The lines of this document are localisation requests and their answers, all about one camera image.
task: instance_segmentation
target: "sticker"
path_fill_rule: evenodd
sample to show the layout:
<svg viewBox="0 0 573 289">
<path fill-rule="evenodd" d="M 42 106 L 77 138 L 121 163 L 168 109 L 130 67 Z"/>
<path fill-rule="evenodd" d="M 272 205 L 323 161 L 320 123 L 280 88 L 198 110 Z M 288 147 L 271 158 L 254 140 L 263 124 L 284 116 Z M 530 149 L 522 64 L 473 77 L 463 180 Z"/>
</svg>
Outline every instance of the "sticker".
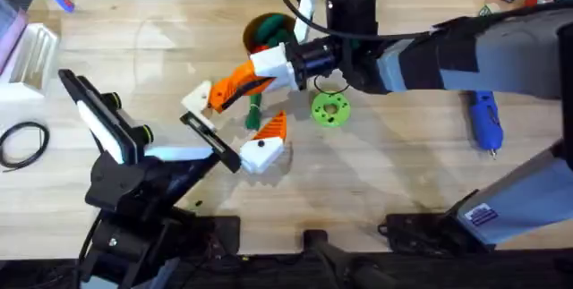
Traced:
<svg viewBox="0 0 573 289">
<path fill-rule="evenodd" d="M 464 217 L 473 225 L 479 226 L 493 220 L 498 214 L 489 205 L 482 203 L 464 214 Z"/>
</svg>

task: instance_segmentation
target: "wooden tabletop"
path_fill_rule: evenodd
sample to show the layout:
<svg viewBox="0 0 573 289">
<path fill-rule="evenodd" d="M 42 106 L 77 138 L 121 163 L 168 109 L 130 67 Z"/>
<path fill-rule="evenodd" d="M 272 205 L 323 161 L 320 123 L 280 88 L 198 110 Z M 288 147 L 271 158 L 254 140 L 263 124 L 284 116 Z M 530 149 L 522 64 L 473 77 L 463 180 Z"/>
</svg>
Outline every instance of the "wooden tabletop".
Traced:
<svg viewBox="0 0 573 289">
<path fill-rule="evenodd" d="M 61 35 L 60 67 L 87 76 L 102 92 L 118 92 L 133 118 L 183 141 L 193 132 L 178 123 L 181 98 L 244 62 L 242 34 L 251 19 L 287 12 L 280 0 L 73 1 L 73 14 L 51 0 L 34 0 L 29 10 L 32 21 Z M 482 2 L 378 0 L 380 32 L 427 30 L 476 14 Z M 323 8 L 315 19 L 324 23 Z M 334 76 L 320 84 L 342 87 Z M 179 205 L 193 208 L 202 200 L 200 214 L 240 216 L 242 253 L 299 251 L 307 228 L 326 229 L 346 250 L 386 251 L 375 227 L 386 214 L 449 208 L 561 134 L 559 103 L 497 94 L 506 138 L 492 160 L 471 141 L 464 98 L 456 92 L 345 94 L 352 114 L 341 128 L 313 122 L 312 92 L 265 95 L 265 117 L 287 112 L 285 154 L 263 175 L 231 174 L 219 165 Z M 240 100 L 213 120 L 236 149 L 249 137 L 247 110 L 248 101 Z M 96 146 L 56 76 L 43 102 L 0 106 L 0 132 L 24 119 L 47 123 L 52 139 L 38 163 L 0 174 L 0 259 L 76 257 L 95 216 L 83 198 Z M 37 134 L 15 138 L 8 150 L 36 148 Z M 568 246 L 572 229 L 570 222 L 551 225 L 501 248 Z"/>
</svg>

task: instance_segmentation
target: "green ring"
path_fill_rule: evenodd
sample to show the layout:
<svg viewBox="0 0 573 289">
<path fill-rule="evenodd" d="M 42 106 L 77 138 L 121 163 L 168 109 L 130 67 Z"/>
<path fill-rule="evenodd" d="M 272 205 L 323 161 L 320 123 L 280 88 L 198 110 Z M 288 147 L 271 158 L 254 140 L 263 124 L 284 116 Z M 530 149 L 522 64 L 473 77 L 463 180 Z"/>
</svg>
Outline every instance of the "green ring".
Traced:
<svg viewBox="0 0 573 289">
<path fill-rule="evenodd" d="M 338 111 L 335 114 L 329 114 L 324 109 L 326 105 L 334 105 Z M 350 117 L 350 102 L 342 93 L 321 93 L 312 101 L 311 114 L 312 118 L 320 125 L 338 127 Z"/>
</svg>

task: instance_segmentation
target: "green toy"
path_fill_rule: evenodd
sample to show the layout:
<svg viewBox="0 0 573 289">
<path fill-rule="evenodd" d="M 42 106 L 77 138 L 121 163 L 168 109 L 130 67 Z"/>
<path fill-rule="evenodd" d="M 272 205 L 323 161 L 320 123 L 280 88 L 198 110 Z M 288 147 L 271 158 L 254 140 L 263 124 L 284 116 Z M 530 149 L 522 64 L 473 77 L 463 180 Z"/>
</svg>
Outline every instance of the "green toy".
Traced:
<svg viewBox="0 0 573 289">
<path fill-rule="evenodd" d="M 258 46 L 266 45 L 269 38 L 276 35 L 277 31 L 283 26 L 285 15 L 274 14 L 261 23 L 261 26 L 254 34 L 254 42 Z"/>
<path fill-rule="evenodd" d="M 254 41 L 259 46 L 269 48 L 288 42 L 291 34 L 283 28 L 284 19 L 285 16 L 281 14 L 274 14 L 267 18 L 255 32 Z M 251 96 L 249 114 L 244 121 L 244 126 L 249 130 L 258 131 L 261 128 L 261 101 L 261 94 Z"/>
<path fill-rule="evenodd" d="M 249 114 L 244 120 L 244 126 L 247 129 L 258 131 L 261 128 L 261 101 L 262 94 L 256 94 L 250 96 L 251 99 L 251 109 L 249 109 Z"/>
<path fill-rule="evenodd" d="M 350 117 L 350 102 L 341 93 L 321 93 L 312 101 L 311 113 L 320 125 L 338 127 Z"/>
</svg>

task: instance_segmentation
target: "wire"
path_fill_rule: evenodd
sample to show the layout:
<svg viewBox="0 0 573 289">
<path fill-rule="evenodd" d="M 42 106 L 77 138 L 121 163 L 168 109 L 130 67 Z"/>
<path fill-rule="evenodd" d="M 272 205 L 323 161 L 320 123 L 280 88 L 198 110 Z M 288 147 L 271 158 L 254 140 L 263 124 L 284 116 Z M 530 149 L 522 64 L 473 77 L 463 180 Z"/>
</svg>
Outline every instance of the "wire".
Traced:
<svg viewBox="0 0 573 289">
<path fill-rule="evenodd" d="M 19 131 L 23 128 L 28 128 L 28 127 L 38 128 L 40 130 L 40 142 L 39 142 L 40 147 L 39 147 L 38 151 L 36 151 L 32 156 L 30 156 L 30 157 L 28 157 L 28 158 L 26 158 L 20 162 L 14 162 L 14 163 L 9 162 L 8 160 L 6 160 L 6 158 L 4 158 L 4 142 L 8 139 L 8 137 L 13 135 L 17 131 Z M 42 142 L 42 135 L 41 135 L 42 132 L 44 132 L 44 141 L 43 142 Z M 8 170 L 3 171 L 3 173 L 13 172 L 15 170 L 22 169 L 26 166 L 31 165 L 35 161 L 37 161 L 40 158 L 40 156 L 42 156 L 42 154 L 46 151 L 47 144 L 49 141 L 50 141 L 50 131 L 47 129 L 47 127 L 45 127 L 39 123 L 33 123 L 33 122 L 18 123 L 14 127 L 8 129 L 2 135 L 2 137 L 0 137 L 0 165 L 4 166 L 6 168 L 9 168 Z"/>
<path fill-rule="evenodd" d="M 348 38 L 348 39 L 358 39 L 358 40 L 370 40 L 370 41 L 377 41 L 377 40 L 386 40 L 386 39 L 407 39 L 407 38 L 416 38 L 421 35 L 425 35 L 428 32 L 418 32 L 418 33 L 411 33 L 411 34 L 395 34 L 395 35 L 364 35 L 364 34 L 354 34 L 354 33 L 346 33 L 337 30 L 330 30 L 327 29 L 311 20 L 306 18 L 298 9 L 290 2 L 290 0 L 282 0 L 283 3 L 288 7 L 288 9 L 301 21 L 303 21 L 309 27 L 321 31 L 322 33 L 329 34 L 332 36 L 336 36 L 339 38 Z"/>
<path fill-rule="evenodd" d="M 319 78 L 319 76 L 315 76 L 314 80 L 312 81 L 312 83 L 314 84 L 314 88 L 316 88 L 320 93 L 324 93 L 325 95 L 329 95 L 329 96 L 334 96 L 338 93 L 342 93 L 344 91 L 346 91 L 348 88 L 350 88 L 350 84 L 347 84 L 343 89 L 340 89 L 336 92 L 326 92 L 323 89 L 319 88 L 318 84 L 316 84 L 316 80 Z"/>
<path fill-rule="evenodd" d="M 78 256 L 78 259 L 76 260 L 75 270 L 73 271 L 73 287 L 76 289 L 81 289 L 80 266 L 86 257 L 88 247 L 90 246 L 91 238 L 93 238 L 93 234 L 96 232 L 96 228 L 98 228 L 99 222 L 101 222 L 102 217 L 103 217 L 103 212 L 102 210 L 100 210 L 98 212 L 98 215 L 96 216 L 96 219 L 91 224 L 90 230 L 88 231 L 85 240 L 83 240 L 83 244 L 81 245 L 80 254 Z"/>
</svg>

